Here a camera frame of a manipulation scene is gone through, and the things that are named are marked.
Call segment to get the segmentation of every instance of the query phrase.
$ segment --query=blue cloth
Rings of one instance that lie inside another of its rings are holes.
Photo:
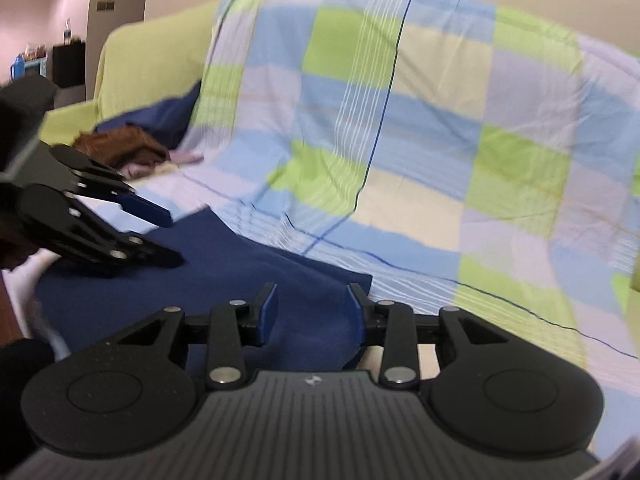
[[[59,260],[40,280],[36,296],[43,314],[72,352],[166,306],[202,314],[225,301],[252,300],[265,282],[275,282],[278,319],[265,347],[245,349],[249,368],[340,370],[357,354],[345,291],[355,282],[368,293],[371,276],[241,237],[210,209],[148,236],[178,249],[187,263],[177,269],[131,267],[104,278]],[[202,370],[191,362],[194,368]]]
[[[165,99],[147,108],[127,112],[98,124],[95,131],[104,134],[110,130],[133,124],[139,126],[160,144],[174,150],[180,144],[189,126],[191,112],[200,95],[200,81],[183,97]]]

